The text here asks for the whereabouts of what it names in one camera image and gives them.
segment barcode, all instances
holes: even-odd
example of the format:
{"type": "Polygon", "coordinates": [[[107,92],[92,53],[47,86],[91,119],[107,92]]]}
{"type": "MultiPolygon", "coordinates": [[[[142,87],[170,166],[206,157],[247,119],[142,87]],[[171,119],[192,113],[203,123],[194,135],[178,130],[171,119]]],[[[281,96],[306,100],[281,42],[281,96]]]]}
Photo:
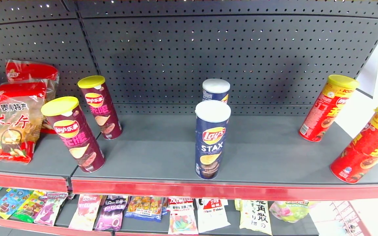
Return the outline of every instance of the barcode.
{"type": "Polygon", "coordinates": [[[307,127],[306,124],[303,124],[303,126],[302,126],[301,129],[300,129],[300,133],[301,133],[302,135],[306,135],[307,130],[309,130],[309,127],[307,127]]]}

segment store shelf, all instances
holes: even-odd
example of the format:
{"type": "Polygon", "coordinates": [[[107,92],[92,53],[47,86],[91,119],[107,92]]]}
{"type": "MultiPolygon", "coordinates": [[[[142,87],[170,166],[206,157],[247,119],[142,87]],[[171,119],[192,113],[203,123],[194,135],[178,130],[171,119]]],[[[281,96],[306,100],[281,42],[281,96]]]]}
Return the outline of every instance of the store shelf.
{"type": "MultiPolygon", "coordinates": [[[[4,196],[6,192],[0,191],[0,198],[4,196]]],[[[37,224],[29,224],[16,220],[12,217],[8,220],[0,218],[0,226],[10,227],[14,229],[22,230],[32,230],[41,233],[54,233],[63,236],[76,236],[76,235],[111,235],[110,231],[103,232],[86,232],[81,230],[68,229],[69,222],[75,213],[78,204],[78,196],[73,200],[68,200],[60,211],[59,217],[55,222],[55,227],[41,226],[37,224]]],[[[264,233],[255,232],[247,229],[239,229],[240,224],[240,212],[235,210],[234,201],[230,200],[228,206],[225,207],[227,212],[227,218],[230,226],[212,230],[203,235],[214,235],[214,236],[226,236],[226,235],[240,235],[240,236],[250,236],[250,235],[266,235],[264,233]]],[[[151,235],[153,234],[164,234],[168,231],[170,216],[163,215],[160,223],[150,222],[150,221],[140,221],[132,218],[123,218],[122,229],[115,234],[117,236],[135,236],[135,235],[151,235]]],[[[308,215],[302,220],[296,222],[295,224],[287,223],[276,219],[273,215],[270,215],[271,226],[274,236],[318,236],[319,233],[312,221],[312,218],[308,215]]]]}
{"type": "Polygon", "coordinates": [[[378,165],[355,185],[330,163],[351,137],[333,124],[320,143],[298,135],[304,117],[232,116],[220,173],[195,174],[195,115],[120,115],[123,134],[98,142],[106,156],[94,173],[77,169],[75,193],[264,200],[378,198],[378,165]]]}
{"type": "MultiPolygon", "coordinates": [[[[87,114],[87,122],[98,136],[99,127],[91,114],[87,114]]],[[[76,167],[57,135],[42,134],[29,164],[0,162],[0,186],[66,192],[66,179],[76,167]]]]}
{"type": "Polygon", "coordinates": [[[53,234],[38,233],[0,226],[0,236],[52,236],[53,234]]]}

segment green snack bag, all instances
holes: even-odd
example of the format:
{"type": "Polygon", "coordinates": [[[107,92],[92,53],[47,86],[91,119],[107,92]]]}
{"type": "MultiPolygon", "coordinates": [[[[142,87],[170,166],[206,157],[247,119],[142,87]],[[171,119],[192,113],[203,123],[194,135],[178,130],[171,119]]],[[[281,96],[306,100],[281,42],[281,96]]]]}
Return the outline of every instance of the green snack bag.
{"type": "Polygon", "coordinates": [[[21,221],[33,223],[43,205],[46,203],[46,193],[34,190],[30,197],[12,215],[21,221]]]}
{"type": "Polygon", "coordinates": [[[316,203],[308,201],[275,201],[269,211],[280,220],[295,223],[306,217],[316,203]]]}

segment potato chip can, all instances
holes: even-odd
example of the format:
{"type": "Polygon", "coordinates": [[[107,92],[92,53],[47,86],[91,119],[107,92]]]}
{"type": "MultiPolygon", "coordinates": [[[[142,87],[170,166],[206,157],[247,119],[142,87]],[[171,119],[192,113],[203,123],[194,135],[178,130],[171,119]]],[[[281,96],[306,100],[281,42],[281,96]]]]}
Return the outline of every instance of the potato chip can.
{"type": "Polygon", "coordinates": [[[105,164],[104,155],[76,97],[51,100],[42,106],[41,112],[83,172],[95,172],[105,164]]]}
{"type": "Polygon", "coordinates": [[[195,171],[200,178],[210,180],[219,172],[231,109],[221,101],[208,100],[198,103],[195,113],[195,171]]]}
{"type": "Polygon", "coordinates": [[[115,139],[122,134],[106,79],[103,76],[89,76],[78,81],[78,87],[90,107],[105,139],[115,139]]]}
{"type": "Polygon", "coordinates": [[[330,165],[340,180],[355,184],[378,161],[378,107],[361,132],[330,165]]]}
{"type": "Polygon", "coordinates": [[[223,79],[207,79],[202,83],[202,100],[218,100],[223,103],[228,101],[230,83],[223,79]]]}
{"type": "Polygon", "coordinates": [[[330,75],[319,97],[301,125],[299,134],[311,142],[320,142],[359,82],[342,75],[330,75]]]}

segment white lid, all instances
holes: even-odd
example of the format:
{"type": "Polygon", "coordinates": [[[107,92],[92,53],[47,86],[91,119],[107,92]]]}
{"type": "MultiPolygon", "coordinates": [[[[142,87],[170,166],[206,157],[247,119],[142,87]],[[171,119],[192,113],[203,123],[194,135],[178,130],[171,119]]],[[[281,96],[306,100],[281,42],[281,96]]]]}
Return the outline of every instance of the white lid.
{"type": "Polygon", "coordinates": [[[196,105],[195,113],[201,120],[211,123],[219,123],[230,118],[231,108],[221,101],[207,100],[196,105]]]}
{"type": "Polygon", "coordinates": [[[223,79],[207,79],[202,83],[202,88],[210,93],[225,93],[230,90],[230,83],[223,79]]]}

